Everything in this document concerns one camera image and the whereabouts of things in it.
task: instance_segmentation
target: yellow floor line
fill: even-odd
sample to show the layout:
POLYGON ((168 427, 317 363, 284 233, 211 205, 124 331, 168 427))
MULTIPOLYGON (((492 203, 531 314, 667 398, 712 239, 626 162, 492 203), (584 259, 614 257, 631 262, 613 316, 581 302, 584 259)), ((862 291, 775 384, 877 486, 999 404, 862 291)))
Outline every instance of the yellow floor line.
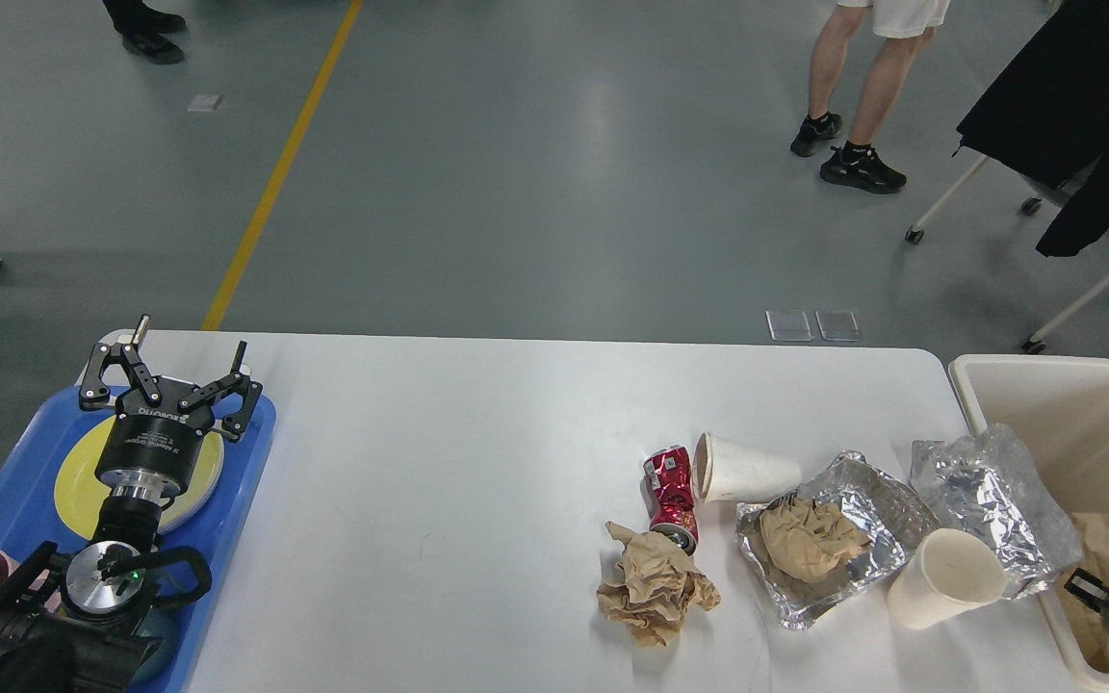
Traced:
POLYGON ((225 310, 230 309, 230 302, 233 302, 234 291, 237 291, 237 283, 242 281, 243 272, 246 272, 246 264, 251 263, 251 256, 255 252, 255 244, 260 242, 261 234, 264 233, 264 225, 273 214, 273 205, 281 194, 281 188, 285 186, 285 177, 289 175, 289 166, 294 165, 294 159, 298 155, 299 146, 303 146, 303 137, 307 134, 311 120, 316 114, 319 100, 327 86, 327 80, 332 79, 332 71, 336 68, 339 52, 345 48, 345 40, 348 40, 348 32, 353 30, 354 22, 357 21, 357 12, 362 9, 362 0, 354 0, 348 4, 344 21, 339 22, 339 30, 336 31, 336 39, 332 47, 327 48, 325 62, 319 68, 316 82, 307 93, 307 102, 303 104, 303 112, 298 113, 298 122, 294 123, 294 130, 289 132, 289 140, 285 143, 285 150, 281 153, 281 161, 276 162, 273 169, 273 176, 264 187, 264 194, 260 196, 260 204, 255 206, 255 214, 252 215, 251 223, 246 224, 246 233, 237 245, 234 258, 230 261, 230 268, 225 271, 224 279, 221 279, 221 287, 212 298, 212 306, 207 308, 207 315, 203 317, 203 325, 200 329, 220 329, 221 320, 225 318, 225 310))

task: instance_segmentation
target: yellow plate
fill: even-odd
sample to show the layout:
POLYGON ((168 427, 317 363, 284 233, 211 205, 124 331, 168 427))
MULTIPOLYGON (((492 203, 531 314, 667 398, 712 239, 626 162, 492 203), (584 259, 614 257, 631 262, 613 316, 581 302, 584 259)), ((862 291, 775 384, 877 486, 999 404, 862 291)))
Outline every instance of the yellow plate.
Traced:
MULTIPOLYGON (((105 440, 110 439, 111 426, 113 418, 99 422, 84 434, 84 438, 80 438, 80 442, 62 460, 58 479, 54 479, 54 509, 58 510, 58 517, 83 539, 92 539, 101 503, 110 496, 110 487, 96 478, 96 461, 101 459, 105 440)), ((162 513, 159 531, 176 529, 203 508, 203 501, 208 499, 216 487, 216 480, 221 478, 224 459, 225 442, 221 435, 206 435, 200 447, 200 459, 194 462, 194 473, 191 475, 187 491, 179 496, 162 513)))

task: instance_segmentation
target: black jacket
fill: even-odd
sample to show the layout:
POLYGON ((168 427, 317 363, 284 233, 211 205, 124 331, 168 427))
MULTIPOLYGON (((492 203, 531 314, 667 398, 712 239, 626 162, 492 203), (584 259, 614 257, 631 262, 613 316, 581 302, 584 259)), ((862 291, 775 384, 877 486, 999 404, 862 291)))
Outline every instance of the black jacket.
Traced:
POLYGON ((1038 251, 1076 255, 1109 228, 1109 0, 1065 0, 956 128, 960 144, 1050 187, 1098 165, 1038 251))

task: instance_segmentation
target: white shorts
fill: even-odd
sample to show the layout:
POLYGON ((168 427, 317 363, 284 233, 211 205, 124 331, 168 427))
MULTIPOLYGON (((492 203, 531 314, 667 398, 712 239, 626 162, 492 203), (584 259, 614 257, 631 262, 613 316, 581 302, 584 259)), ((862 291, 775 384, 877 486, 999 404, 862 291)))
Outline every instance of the white shorts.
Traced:
POLYGON ((872 8, 872 31, 885 39, 913 39, 942 26, 949 0, 836 0, 843 8, 872 8))

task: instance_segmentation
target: red can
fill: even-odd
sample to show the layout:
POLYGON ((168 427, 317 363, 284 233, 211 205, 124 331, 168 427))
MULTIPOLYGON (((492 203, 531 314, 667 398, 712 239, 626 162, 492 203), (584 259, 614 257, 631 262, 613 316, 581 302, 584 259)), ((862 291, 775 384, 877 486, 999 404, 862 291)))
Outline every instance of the red can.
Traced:
POLYGON ((695 496, 691 492, 691 456, 682 445, 654 452, 644 460, 644 478, 657 501, 648 529, 659 531, 691 556, 700 532, 692 512, 695 496))

